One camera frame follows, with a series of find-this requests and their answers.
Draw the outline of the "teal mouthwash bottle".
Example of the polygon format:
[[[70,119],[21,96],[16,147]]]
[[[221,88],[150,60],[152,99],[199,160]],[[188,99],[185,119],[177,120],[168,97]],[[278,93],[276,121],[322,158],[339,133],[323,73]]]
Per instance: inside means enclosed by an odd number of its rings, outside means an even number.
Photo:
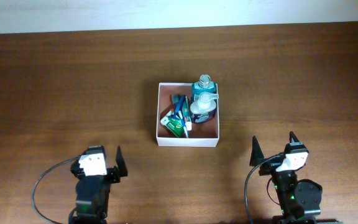
[[[217,93],[217,85],[211,80],[211,77],[207,74],[200,76],[198,82],[195,82],[191,86],[191,102],[196,101],[202,92]]]

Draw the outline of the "green red toothpaste tube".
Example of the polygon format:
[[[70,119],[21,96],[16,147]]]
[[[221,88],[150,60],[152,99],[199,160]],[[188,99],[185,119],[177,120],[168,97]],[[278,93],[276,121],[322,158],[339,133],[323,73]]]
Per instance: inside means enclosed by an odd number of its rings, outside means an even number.
[[[190,107],[188,104],[188,97],[185,95],[182,106],[181,106],[181,111],[183,114],[183,118],[185,121],[185,126],[187,128],[188,131],[192,130],[192,122],[191,122],[191,117],[190,117]]]

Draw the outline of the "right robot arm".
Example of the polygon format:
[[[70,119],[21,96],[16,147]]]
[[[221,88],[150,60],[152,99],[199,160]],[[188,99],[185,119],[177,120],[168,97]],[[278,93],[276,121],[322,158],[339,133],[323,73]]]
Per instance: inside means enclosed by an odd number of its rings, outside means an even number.
[[[252,137],[252,151],[249,165],[252,170],[244,183],[244,200],[249,221],[253,219],[248,205],[248,184],[251,175],[257,170],[260,176],[269,175],[268,183],[273,183],[277,193],[281,215],[272,217],[277,224],[328,224],[339,223],[336,219],[318,220],[321,214],[323,188],[310,179],[298,179],[296,171],[306,165],[309,150],[294,132],[289,132],[289,143],[284,151],[266,158],[255,136]]]

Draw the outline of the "blue razor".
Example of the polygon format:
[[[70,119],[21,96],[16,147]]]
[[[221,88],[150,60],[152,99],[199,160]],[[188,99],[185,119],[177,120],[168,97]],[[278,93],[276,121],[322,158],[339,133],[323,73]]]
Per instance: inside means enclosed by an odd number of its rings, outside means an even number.
[[[178,119],[178,112],[181,110],[183,102],[185,100],[185,95],[172,95],[172,103],[175,107],[172,118]]]

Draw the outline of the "clear pump soap bottle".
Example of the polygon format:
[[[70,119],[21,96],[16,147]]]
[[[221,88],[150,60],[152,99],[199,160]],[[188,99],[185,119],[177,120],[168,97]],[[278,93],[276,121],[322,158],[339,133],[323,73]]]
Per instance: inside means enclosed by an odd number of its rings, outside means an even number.
[[[190,117],[193,123],[205,123],[212,120],[217,112],[217,93],[202,92],[190,106]]]

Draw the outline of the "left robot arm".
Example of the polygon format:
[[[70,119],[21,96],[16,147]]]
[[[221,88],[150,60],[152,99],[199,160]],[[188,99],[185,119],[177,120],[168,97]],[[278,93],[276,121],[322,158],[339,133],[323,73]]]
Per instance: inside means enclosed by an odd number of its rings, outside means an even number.
[[[116,151],[116,165],[108,168],[104,146],[90,146],[74,160],[70,171],[78,182],[75,208],[70,212],[68,222],[106,223],[111,186],[128,176],[121,148]]]

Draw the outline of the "blue white toothbrush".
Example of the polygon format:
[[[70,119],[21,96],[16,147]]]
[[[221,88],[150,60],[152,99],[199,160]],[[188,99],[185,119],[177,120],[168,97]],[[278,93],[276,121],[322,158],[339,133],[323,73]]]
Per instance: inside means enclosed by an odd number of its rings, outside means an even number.
[[[179,119],[181,121],[181,125],[182,125],[182,128],[184,130],[185,137],[189,138],[188,130],[187,130],[186,126],[185,126],[185,121],[184,121],[183,114],[182,114],[181,110],[178,112],[178,117],[179,117]]]

